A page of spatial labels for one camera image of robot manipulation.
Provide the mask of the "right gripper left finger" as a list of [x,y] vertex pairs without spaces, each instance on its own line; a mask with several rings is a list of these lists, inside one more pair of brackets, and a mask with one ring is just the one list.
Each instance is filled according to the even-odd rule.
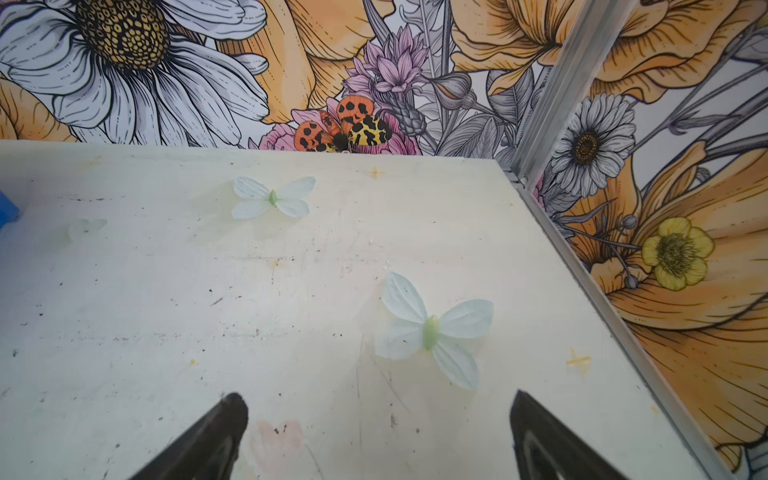
[[230,393],[131,480],[230,479],[247,425],[245,401]]

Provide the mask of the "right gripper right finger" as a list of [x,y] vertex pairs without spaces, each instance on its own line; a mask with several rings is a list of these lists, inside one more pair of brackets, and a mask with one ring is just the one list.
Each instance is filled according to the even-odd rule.
[[521,479],[627,479],[528,392],[516,392],[509,420]]

